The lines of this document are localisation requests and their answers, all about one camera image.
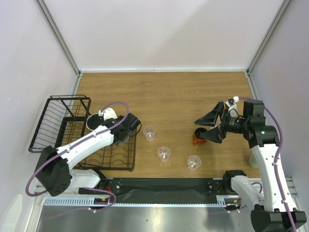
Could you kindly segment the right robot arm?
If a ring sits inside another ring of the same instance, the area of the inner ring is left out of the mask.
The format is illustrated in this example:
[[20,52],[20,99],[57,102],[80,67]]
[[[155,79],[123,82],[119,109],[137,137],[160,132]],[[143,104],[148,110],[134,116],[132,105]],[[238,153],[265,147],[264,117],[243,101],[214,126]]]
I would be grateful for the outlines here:
[[244,98],[243,113],[233,116],[239,97],[220,101],[196,125],[211,129],[198,135],[200,140],[221,143],[227,133],[241,134],[248,142],[261,175],[263,193],[249,182],[241,170],[225,172],[222,188],[227,194],[237,193],[251,210],[251,223],[256,232],[295,232],[307,222],[288,189],[280,159],[283,135],[279,126],[266,125],[267,111],[260,100]]

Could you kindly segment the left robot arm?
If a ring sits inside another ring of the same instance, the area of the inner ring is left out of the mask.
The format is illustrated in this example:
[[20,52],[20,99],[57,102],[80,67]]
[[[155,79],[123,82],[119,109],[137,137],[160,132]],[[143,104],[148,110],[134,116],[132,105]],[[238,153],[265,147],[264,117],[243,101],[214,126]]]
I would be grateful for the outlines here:
[[52,159],[52,161],[35,176],[45,190],[51,196],[58,196],[65,191],[79,188],[90,188],[97,194],[102,193],[106,188],[106,181],[98,172],[92,169],[73,170],[73,168],[101,148],[126,142],[141,122],[136,116],[129,113],[120,125],[112,127],[123,118],[123,116],[116,116],[115,113],[104,116],[97,123],[98,127],[84,137],[58,148],[52,146],[44,148],[36,170],[48,160]]

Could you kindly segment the black skull mug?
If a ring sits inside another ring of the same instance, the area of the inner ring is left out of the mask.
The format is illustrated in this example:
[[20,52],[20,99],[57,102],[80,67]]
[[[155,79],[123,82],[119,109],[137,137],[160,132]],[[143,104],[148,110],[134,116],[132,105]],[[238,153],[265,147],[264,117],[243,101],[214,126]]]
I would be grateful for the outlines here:
[[94,131],[97,127],[104,126],[104,117],[99,113],[90,115],[86,120],[86,127],[90,131]]

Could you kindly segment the small orange mug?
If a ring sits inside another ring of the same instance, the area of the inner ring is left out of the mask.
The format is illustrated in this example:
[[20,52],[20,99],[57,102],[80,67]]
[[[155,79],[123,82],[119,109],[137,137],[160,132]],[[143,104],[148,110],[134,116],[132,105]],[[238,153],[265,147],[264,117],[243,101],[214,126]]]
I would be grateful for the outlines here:
[[193,133],[193,145],[204,144],[208,141],[207,139],[200,139],[199,137],[202,133],[206,131],[207,131],[206,128],[197,128],[195,130],[195,132]]

